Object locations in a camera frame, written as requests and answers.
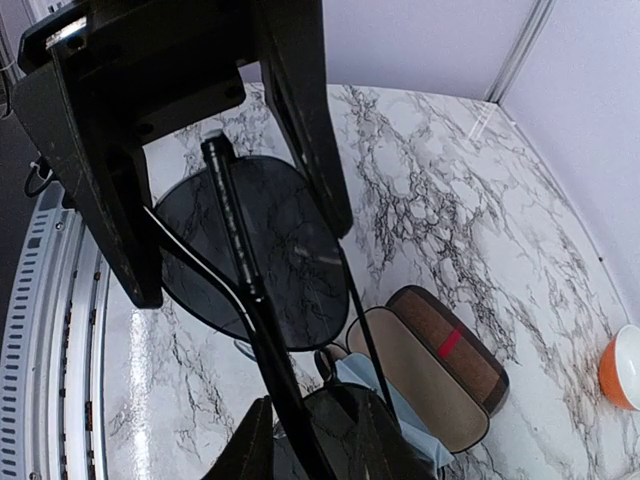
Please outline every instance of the orange cup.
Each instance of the orange cup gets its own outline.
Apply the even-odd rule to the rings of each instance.
[[[625,325],[616,333],[602,354],[598,378],[614,405],[640,410],[640,328]]]

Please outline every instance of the lavender wall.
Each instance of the lavender wall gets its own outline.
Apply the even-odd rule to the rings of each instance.
[[[324,0],[329,83],[482,99],[533,3]]]
[[[640,320],[640,3],[559,1],[503,106]]]
[[[14,55],[18,52],[22,32],[31,23],[31,16],[22,0],[0,0],[0,39],[8,43],[5,48],[10,48]]]

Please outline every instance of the blue lens cloth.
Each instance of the blue lens cloth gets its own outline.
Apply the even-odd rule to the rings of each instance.
[[[336,362],[338,379],[344,383],[355,383],[371,388],[380,397],[382,390],[371,360],[361,353],[352,353]],[[422,420],[413,411],[409,402],[395,389],[391,382],[387,382],[391,392],[391,400],[398,416],[400,430],[404,439],[413,447],[418,458],[433,462],[434,472],[451,463],[453,455],[445,448],[440,440],[434,437]]]

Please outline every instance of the marble surface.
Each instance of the marble surface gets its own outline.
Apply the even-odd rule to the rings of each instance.
[[[147,147],[154,199],[202,166],[222,128],[239,154],[290,159],[262,100]],[[354,228],[343,241],[365,307],[426,287],[505,365],[511,392],[452,479],[614,479],[640,469],[640,414],[600,393],[599,356],[627,323],[567,199],[501,110],[422,93],[333,86]],[[200,478],[251,402],[256,365],[173,302],[131,306],[112,279],[105,353],[111,479]],[[320,384],[296,354],[305,391]]]

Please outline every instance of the black rod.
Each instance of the black rod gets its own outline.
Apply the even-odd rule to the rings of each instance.
[[[277,321],[273,304],[251,248],[229,164],[237,161],[233,146],[221,130],[202,145],[205,165],[215,186],[218,201],[238,270],[240,289],[249,297],[257,315],[249,340],[256,354],[267,390],[273,400],[291,446],[310,479],[336,479],[329,460],[315,435],[304,406],[295,373]]]
[[[376,344],[373,341],[373,335],[371,334],[371,329],[369,328],[369,321],[367,320],[367,316],[364,313],[364,308],[362,308],[362,302],[360,302],[360,297],[358,297],[358,289],[356,287],[356,283],[353,280],[353,275],[351,274],[351,269],[349,268],[349,264],[347,263],[346,256],[344,254],[344,250],[341,245],[338,245],[338,250],[340,252],[340,258],[342,259],[342,263],[344,265],[344,269],[346,270],[347,281],[349,283],[349,291],[351,292],[351,297],[353,298],[353,305],[356,309],[356,315],[360,319],[360,325],[362,326],[362,334],[364,336],[364,341],[367,344],[367,349],[369,350],[369,356],[371,357],[371,363],[373,363],[373,368],[376,372],[376,376],[378,377],[378,383],[380,384],[380,388],[382,389],[382,395],[384,396],[384,401],[389,407],[389,411],[393,418],[398,421],[398,416],[396,415],[396,409],[393,406],[393,401],[391,400],[391,392],[389,391],[389,384],[387,383],[387,379],[384,376],[384,372],[382,370],[382,363],[380,363],[380,357],[378,355],[378,350],[376,349]]]

